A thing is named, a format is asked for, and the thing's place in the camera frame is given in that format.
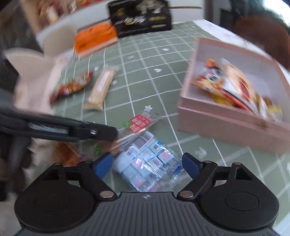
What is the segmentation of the brown upholstered chair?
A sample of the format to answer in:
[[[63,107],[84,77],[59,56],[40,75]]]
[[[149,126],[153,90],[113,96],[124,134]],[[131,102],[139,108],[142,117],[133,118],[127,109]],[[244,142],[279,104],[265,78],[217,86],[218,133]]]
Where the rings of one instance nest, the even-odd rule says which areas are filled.
[[[243,16],[236,20],[233,32],[263,49],[289,70],[289,34],[277,21],[263,15]]]

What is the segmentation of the beige grain bar packet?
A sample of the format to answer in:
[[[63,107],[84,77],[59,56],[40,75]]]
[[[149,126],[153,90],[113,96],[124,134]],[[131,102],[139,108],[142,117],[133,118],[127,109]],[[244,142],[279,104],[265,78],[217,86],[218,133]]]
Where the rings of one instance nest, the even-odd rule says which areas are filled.
[[[97,78],[92,91],[84,103],[84,109],[103,110],[103,104],[106,99],[109,87],[118,72],[117,66],[105,67]]]

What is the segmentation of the pink gift box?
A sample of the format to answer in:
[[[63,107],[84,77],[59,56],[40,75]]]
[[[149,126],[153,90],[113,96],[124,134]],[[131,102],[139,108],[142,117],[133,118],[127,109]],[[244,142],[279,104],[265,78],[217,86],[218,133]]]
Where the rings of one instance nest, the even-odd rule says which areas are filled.
[[[276,61],[245,48],[199,38],[177,107],[181,132],[289,151],[289,82]]]

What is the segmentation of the small red-label clear packet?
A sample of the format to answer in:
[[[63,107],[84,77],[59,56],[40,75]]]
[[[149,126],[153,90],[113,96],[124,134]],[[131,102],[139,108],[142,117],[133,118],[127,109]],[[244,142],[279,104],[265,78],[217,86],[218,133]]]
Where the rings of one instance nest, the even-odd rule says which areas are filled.
[[[145,106],[144,110],[123,124],[119,129],[117,146],[122,146],[147,131],[149,127],[158,122],[162,116],[156,113],[151,106]]]

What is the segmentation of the black plum snack bag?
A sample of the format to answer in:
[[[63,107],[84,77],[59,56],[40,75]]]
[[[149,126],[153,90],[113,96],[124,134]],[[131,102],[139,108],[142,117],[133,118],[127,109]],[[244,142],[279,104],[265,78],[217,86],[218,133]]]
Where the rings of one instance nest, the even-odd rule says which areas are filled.
[[[167,1],[111,1],[107,8],[119,38],[172,29]]]

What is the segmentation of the dark red chicken snack pouch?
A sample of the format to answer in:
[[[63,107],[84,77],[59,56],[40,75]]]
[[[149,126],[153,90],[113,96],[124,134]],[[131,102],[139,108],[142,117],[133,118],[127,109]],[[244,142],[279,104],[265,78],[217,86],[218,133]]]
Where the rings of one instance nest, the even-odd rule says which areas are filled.
[[[79,92],[91,82],[92,76],[93,72],[89,71],[70,79],[63,85],[58,86],[50,96],[50,104],[53,104],[59,97]]]

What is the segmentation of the orange tissue box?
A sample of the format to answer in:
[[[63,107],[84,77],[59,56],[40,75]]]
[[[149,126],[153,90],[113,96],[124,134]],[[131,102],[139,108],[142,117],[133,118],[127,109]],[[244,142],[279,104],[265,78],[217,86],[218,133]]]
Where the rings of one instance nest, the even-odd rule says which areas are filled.
[[[74,52],[79,59],[118,42],[117,31],[111,23],[100,23],[77,33]]]

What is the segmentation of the white sideboard cabinet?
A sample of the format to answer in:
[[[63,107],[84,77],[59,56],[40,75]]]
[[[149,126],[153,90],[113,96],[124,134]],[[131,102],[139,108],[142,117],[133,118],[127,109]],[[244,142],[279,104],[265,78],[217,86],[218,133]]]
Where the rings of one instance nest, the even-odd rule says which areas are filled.
[[[72,26],[73,29],[81,29],[91,24],[100,22],[109,18],[107,9],[108,1],[95,3],[83,9],[80,9],[54,24],[46,27],[36,34],[40,44],[54,30],[62,26]],[[204,1],[168,1],[171,8],[171,18],[174,23],[199,20],[204,18]]]

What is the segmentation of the green checkered tablecloth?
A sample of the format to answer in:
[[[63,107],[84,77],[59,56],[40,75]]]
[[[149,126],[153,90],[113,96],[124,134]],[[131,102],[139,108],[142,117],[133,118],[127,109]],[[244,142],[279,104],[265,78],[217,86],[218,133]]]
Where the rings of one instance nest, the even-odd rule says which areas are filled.
[[[199,37],[254,50],[254,46],[230,31],[205,20],[174,25],[171,31],[123,38],[116,45],[83,60],[76,60],[61,73],[61,82],[88,70],[95,78],[104,64],[119,67],[102,111],[84,109],[91,86],[53,105],[56,115],[120,128],[146,106],[162,119],[152,132],[176,153],[189,152],[200,160],[228,166],[243,163],[277,196],[283,209],[289,208],[289,155],[259,152],[177,130],[177,102],[192,51]]]

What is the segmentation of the blue white candy bag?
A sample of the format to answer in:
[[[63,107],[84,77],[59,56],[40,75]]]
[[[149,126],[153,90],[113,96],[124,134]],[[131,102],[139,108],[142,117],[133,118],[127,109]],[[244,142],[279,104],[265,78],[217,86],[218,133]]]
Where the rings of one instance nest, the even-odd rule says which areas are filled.
[[[113,170],[139,192],[170,191],[185,177],[182,157],[148,131],[122,147]]]

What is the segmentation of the yellow chips snack bag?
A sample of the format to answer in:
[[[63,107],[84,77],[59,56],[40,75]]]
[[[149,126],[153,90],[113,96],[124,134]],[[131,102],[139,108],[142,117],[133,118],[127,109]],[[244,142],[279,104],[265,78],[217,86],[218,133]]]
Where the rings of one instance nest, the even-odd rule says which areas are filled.
[[[210,94],[211,98],[214,102],[222,105],[227,105],[231,107],[241,108],[235,102],[230,99],[219,96],[215,94]],[[273,105],[272,101],[268,97],[261,97],[258,93],[256,93],[256,101],[255,106],[258,109],[258,114],[262,116],[264,119],[272,120],[275,122],[283,121],[283,111],[280,106]]]

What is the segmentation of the red-edged biscuit snack bag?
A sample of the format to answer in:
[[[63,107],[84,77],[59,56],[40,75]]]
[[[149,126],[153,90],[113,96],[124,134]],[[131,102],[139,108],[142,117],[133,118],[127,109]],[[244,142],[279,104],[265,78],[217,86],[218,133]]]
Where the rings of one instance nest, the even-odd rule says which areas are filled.
[[[224,58],[218,61],[207,59],[201,73],[191,84],[209,93],[224,96],[251,114],[258,114],[252,82],[238,67]]]

